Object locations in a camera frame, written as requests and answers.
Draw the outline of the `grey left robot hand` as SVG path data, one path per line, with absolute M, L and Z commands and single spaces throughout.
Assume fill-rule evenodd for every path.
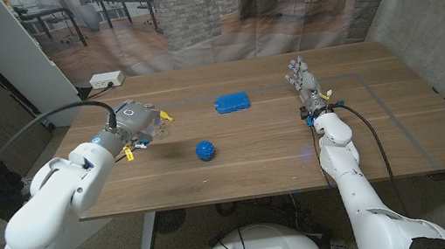
M 106 128 L 121 138 L 123 145 L 152 142 L 160 127 L 160 111 L 152 104 L 126 100 L 114 114 L 115 121 L 109 117 Z

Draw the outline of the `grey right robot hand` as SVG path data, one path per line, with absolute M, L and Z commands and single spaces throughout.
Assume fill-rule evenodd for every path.
M 309 114 L 322 112 L 327 106 L 327 100 L 322 96 L 320 83 L 309 70 L 302 56 L 289 62 L 291 74 L 285 76 L 287 82 L 298 92 L 300 101 Z

